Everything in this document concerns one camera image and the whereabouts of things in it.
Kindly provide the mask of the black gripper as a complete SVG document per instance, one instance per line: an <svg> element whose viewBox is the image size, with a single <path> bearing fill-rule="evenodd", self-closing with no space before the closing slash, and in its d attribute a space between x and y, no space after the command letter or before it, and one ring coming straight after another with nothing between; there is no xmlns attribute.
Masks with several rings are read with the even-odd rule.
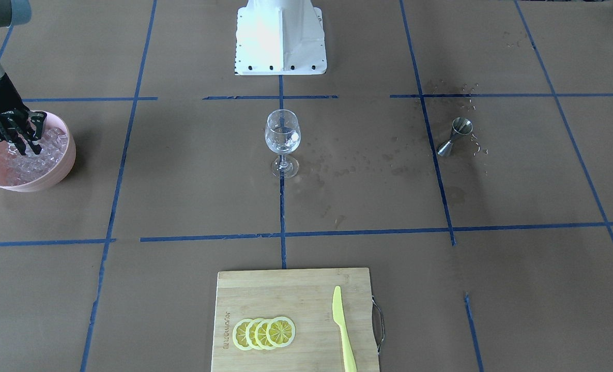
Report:
<svg viewBox="0 0 613 372"><path fill-rule="evenodd" d="M26 156L26 139L32 152L40 155L46 119L47 113L29 110L13 85L0 85L0 142L7 141Z"/></svg>

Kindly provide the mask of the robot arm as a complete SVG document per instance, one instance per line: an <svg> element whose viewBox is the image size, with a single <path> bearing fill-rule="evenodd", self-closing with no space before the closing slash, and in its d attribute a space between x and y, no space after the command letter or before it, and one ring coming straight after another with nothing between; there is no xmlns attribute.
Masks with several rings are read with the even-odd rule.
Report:
<svg viewBox="0 0 613 372"><path fill-rule="evenodd" d="M0 1L0 29L27 24L32 19L29 1ZM42 152L40 139L47 113L29 109L0 61L0 142L14 146L22 156Z"/></svg>

